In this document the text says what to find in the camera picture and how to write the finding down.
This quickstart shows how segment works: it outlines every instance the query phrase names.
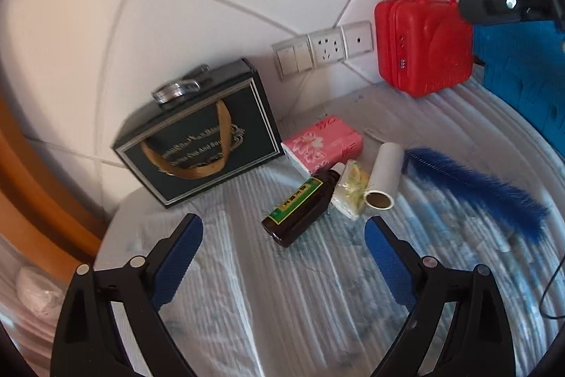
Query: red handbag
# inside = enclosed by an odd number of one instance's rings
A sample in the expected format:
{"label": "red handbag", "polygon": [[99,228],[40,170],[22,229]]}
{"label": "red handbag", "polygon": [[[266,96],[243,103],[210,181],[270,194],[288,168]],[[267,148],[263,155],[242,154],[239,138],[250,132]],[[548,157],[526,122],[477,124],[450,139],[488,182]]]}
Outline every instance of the red handbag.
{"label": "red handbag", "polygon": [[379,73],[414,98],[464,82],[472,28],[456,0],[386,0],[375,7]]}

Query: white bottle cap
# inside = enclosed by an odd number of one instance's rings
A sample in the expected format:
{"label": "white bottle cap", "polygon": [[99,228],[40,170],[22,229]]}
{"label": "white bottle cap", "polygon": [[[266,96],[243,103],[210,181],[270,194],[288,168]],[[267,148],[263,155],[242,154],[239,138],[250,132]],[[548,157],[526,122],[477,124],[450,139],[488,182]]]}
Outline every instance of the white bottle cap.
{"label": "white bottle cap", "polygon": [[345,165],[339,161],[331,169],[341,176],[344,173]]}

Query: lint roller refill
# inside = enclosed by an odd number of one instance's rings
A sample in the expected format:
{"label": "lint roller refill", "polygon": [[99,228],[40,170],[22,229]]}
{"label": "lint roller refill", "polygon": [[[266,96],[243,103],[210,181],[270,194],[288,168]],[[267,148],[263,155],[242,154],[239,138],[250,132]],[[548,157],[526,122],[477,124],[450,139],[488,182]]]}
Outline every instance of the lint roller refill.
{"label": "lint roller refill", "polygon": [[404,155],[400,144],[384,143],[380,147],[363,196],[369,206],[376,210],[389,210],[394,206]]}

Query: white tile wall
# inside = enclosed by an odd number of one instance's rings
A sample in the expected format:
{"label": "white tile wall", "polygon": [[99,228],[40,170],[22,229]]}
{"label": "white tile wall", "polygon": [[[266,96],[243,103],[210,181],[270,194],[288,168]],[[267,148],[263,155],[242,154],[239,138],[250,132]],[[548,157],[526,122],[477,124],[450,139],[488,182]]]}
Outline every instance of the white tile wall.
{"label": "white tile wall", "polygon": [[380,0],[0,0],[7,92],[63,180],[111,216],[139,183],[110,149],[149,91],[247,56],[277,118],[380,80],[373,54],[281,83],[270,45],[373,20]]}

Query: pink tissue pack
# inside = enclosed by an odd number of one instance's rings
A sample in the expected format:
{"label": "pink tissue pack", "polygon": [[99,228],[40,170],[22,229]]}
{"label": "pink tissue pack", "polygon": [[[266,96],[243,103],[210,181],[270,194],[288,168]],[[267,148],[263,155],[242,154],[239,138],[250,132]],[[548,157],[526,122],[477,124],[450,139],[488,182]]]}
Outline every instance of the pink tissue pack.
{"label": "pink tissue pack", "polygon": [[301,174],[310,177],[339,161],[356,159],[363,150],[363,137],[339,117],[328,116],[283,141],[282,149]]}

